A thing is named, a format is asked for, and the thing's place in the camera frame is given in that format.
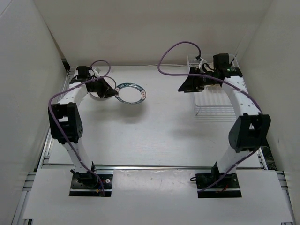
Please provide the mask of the white plate teal rim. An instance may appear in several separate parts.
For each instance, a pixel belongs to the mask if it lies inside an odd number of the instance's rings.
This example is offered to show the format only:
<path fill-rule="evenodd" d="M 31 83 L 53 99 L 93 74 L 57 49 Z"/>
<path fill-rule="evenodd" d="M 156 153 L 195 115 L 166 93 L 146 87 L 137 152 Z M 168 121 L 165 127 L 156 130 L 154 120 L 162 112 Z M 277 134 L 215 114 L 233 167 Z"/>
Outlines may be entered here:
<path fill-rule="evenodd" d="M 145 89 L 135 83 L 121 83 L 116 86 L 115 90 L 117 91 L 116 99 L 128 105 L 140 104 L 147 97 Z"/>

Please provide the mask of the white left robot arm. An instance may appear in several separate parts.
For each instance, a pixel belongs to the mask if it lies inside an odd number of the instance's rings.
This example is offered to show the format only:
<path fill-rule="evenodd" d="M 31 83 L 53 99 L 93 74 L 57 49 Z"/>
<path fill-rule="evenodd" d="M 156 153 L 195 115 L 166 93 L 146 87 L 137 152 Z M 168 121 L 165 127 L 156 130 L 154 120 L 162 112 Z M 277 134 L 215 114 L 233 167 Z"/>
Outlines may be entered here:
<path fill-rule="evenodd" d="M 109 98 L 118 92 L 103 78 L 96 75 L 92 67 L 78 66 L 69 83 L 69 89 L 54 95 L 48 103 L 49 123 L 53 139 L 68 152 L 75 174 L 84 173 L 82 182 L 92 188 L 98 183 L 93 162 L 82 142 L 83 123 L 78 106 L 89 93 L 99 98 Z"/>

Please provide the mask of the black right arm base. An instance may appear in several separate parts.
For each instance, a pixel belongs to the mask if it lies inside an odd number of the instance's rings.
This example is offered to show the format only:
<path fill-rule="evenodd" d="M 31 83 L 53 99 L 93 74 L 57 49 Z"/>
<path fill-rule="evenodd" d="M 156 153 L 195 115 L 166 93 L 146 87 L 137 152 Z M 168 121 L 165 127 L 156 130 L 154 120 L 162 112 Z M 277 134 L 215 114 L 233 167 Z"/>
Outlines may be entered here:
<path fill-rule="evenodd" d="M 210 188 L 202 191 L 207 186 L 213 184 L 217 177 L 213 177 L 211 173 L 197 173 L 190 178 L 191 182 L 196 183 L 198 198 L 241 198 L 241 190 L 237 174 L 227 174 L 221 181 L 214 184 Z"/>

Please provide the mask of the plate with orange pattern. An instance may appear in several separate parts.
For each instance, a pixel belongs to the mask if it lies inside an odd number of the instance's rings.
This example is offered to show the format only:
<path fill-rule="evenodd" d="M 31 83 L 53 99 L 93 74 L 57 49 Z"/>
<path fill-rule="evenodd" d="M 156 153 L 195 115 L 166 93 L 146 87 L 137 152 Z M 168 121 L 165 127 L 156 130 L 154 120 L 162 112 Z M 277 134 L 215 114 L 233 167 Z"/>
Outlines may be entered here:
<path fill-rule="evenodd" d="M 86 85 L 88 93 L 96 99 L 110 98 L 118 95 L 118 92 L 104 79 L 97 79 L 95 76 L 93 81 Z"/>

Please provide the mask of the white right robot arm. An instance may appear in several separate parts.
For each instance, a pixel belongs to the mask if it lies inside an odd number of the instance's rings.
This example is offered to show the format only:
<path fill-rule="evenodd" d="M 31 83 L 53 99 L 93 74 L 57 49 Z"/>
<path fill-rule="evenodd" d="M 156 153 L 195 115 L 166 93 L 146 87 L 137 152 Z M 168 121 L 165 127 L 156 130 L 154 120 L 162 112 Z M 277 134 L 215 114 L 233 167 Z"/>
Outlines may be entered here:
<path fill-rule="evenodd" d="M 199 65 L 189 69 L 189 75 L 178 91 L 201 92 L 206 86 L 218 84 L 228 96 L 236 117 L 228 135 L 228 150 L 216 162 L 218 171 L 210 176 L 212 185 L 220 188 L 228 180 L 226 173 L 234 173 L 250 152 L 265 144 L 271 119 L 248 94 L 241 70 L 232 65 L 227 53 L 214 55 L 213 67 L 200 56 L 195 59 Z"/>

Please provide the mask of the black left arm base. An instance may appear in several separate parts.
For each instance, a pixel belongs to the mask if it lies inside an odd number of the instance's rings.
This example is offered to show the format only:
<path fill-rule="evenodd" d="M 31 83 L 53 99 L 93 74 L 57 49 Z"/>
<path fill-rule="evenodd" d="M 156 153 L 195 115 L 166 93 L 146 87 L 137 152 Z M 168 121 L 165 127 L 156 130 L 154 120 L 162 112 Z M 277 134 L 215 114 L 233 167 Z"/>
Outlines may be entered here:
<path fill-rule="evenodd" d="M 113 187 L 113 174 L 98 174 L 103 186 L 98 178 L 89 172 L 78 173 L 71 170 L 72 180 L 69 196 L 84 197 L 111 197 Z"/>

